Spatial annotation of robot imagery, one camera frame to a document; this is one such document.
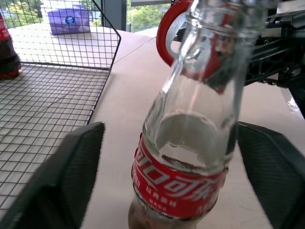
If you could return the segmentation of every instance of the table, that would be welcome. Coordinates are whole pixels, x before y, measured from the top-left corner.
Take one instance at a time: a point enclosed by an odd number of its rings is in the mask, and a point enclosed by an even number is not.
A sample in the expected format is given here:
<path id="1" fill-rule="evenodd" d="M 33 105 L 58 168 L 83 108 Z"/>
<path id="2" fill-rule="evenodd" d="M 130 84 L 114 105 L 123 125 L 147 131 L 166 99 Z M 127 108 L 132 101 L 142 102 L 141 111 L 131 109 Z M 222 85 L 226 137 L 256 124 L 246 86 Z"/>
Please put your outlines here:
<path id="1" fill-rule="evenodd" d="M 155 39 L 114 64 L 91 120 L 105 121 L 106 132 L 82 229 L 128 228 L 134 151 L 145 116 L 169 73 Z M 288 110 L 280 88 L 260 83 L 245 87 L 240 121 L 283 133 L 305 154 L 305 121 Z M 215 208 L 197 229 L 271 229 L 246 177 L 238 146 L 229 168 Z"/>

